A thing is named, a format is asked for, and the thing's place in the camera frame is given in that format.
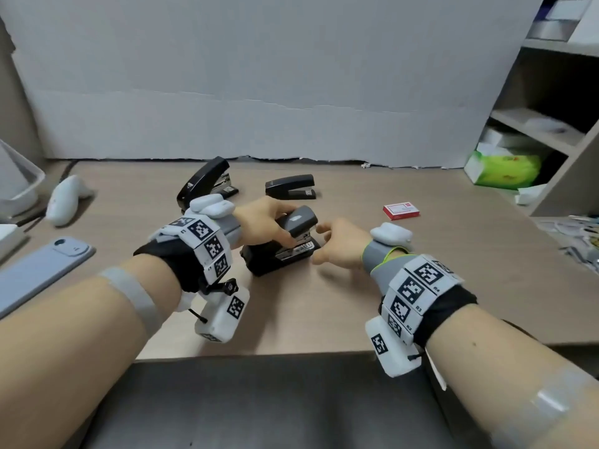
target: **gray floor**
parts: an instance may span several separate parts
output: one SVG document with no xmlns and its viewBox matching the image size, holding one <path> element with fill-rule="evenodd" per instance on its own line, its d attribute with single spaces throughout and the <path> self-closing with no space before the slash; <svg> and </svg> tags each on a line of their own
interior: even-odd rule
<svg viewBox="0 0 599 449">
<path fill-rule="evenodd" d="M 373 355 L 198 358 L 133 365 L 86 449 L 458 448 L 423 368 L 385 376 Z"/>
</svg>

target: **stapler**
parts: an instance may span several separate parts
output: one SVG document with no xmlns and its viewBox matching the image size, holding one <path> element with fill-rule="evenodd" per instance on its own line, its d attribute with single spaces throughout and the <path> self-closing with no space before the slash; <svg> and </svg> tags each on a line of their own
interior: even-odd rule
<svg viewBox="0 0 599 449">
<path fill-rule="evenodd" d="M 231 185 L 228 168 L 227 160 L 217 156 L 188 179 L 177 195 L 177 203 L 181 212 L 185 212 L 189 208 L 191 200 L 198 197 L 218 193 L 227 199 L 238 193 L 239 189 Z"/>
<path fill-rule="evenodd" d="M 318 223 L 318 218 L 308 206 L 300 206 L 297 210 L 279 217 L 277 223 L 295 238 L 297 244 L 291 249 L 282 247 L 276 241 L 244 246 L 241 249 L 241 257 L 246 261 L 250 272 L 257 277 L 307 258 L 320 248 L 310 235 L 311 229 Z"/>
<path fill-rule="evenodd" d="M 266 195 L 277 200 L 314 200 L 316 192 L 311 186 L 314 186 L 312 175 L 286 176 L 267 181 Z"/>
</svg>

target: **wooden tabletop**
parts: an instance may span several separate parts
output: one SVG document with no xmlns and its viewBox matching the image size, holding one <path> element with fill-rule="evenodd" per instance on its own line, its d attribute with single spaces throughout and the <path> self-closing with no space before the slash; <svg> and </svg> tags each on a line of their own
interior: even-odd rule
<svg viewBox="0 0 599 449">
<path fill-rule="evenodd" d="M 123 261 L 180 215 L 177 192 L 201 165 L 79 163 L 73 173 L 98 191 L 95 200 L 64 229 L 41 221 L 10 262 L 64 235 L 97 248 L 90 260 L 35 298 L 43 299 Z M 462 170 L 233 163 L 230 172 L 240 188 L 232 198 L 236 204 L 263 195 L 265 181 L 312 173 L 320 195 L 299 203 L 308 204 L 321 221 L 344 216 L 365 229 L 388 220 L 384 204 L 409 201 L 421 216 L 401 224 L 415 233 L 417 251 L 460 274 L 491 313 L 548 344 L 599 341 L 599 278 L 559 254 L 555 241 L 530 219 L 494 190 L 473 186 Z M 255 278 L 237 251 L 228 277 L 251 292 L 233 340 L 205 342 L 193 331 L 190 312 L 175 313 L 138 359 L 371 350 L 364 323 L 376 315 L 380 297 L 364 273 L 301 261 Z M 194 308 L 201 307 L 197 298 Z"/>
</svg>

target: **white game controller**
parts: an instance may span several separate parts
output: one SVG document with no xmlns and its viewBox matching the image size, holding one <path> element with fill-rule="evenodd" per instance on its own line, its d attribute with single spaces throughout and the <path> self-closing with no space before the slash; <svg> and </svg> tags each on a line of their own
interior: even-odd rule
<svg viewBox="0 0 599 449">
<path fill-rule="evenodd" d="M 77 175 L 69 176 L 52 192 L 46 209 L 46 218 L 53 226 L 62 227 L 75 216 L 79 199 L 93 195 L 94 191 L 89 189 L 81 178 Z"/>
</svg>

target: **green tissue package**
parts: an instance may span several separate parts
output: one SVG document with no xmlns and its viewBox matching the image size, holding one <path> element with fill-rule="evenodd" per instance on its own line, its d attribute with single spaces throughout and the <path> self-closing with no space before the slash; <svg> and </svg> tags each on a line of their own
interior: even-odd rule
<svg viewBox="0 0 599 449">
<path fill-rule="evenodd" d="M 464 172 L 477 186 L 517 190 L 533 184 L 541 170 L 541 163 L 536 154 L 487 156 L 474 151 L 464 166 Z"/>
</svg>

